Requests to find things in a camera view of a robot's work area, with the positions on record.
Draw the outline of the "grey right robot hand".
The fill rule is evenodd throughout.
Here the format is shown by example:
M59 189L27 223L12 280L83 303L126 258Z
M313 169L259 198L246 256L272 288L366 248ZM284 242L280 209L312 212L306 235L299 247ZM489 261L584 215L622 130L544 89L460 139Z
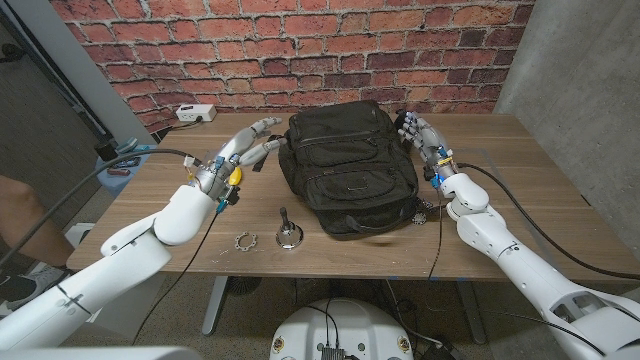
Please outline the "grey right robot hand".
M444 136L415 112L401 110L395 121L399 135L411 143L425 162L427 179L438 187L458 170L453 161L453 151Z

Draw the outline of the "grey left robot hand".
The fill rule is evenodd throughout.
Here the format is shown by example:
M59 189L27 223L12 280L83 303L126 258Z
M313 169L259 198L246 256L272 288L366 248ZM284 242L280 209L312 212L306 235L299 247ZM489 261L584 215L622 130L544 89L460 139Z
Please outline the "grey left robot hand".
M269 128L280 124L281 118L267 117L243 128L227 141L220 150L207 153L195 174L196 184L210 198L219 198L230 175L239 166L252 166L268 153L286 143L284 138L267 141L254 146L254 142L269 136Z

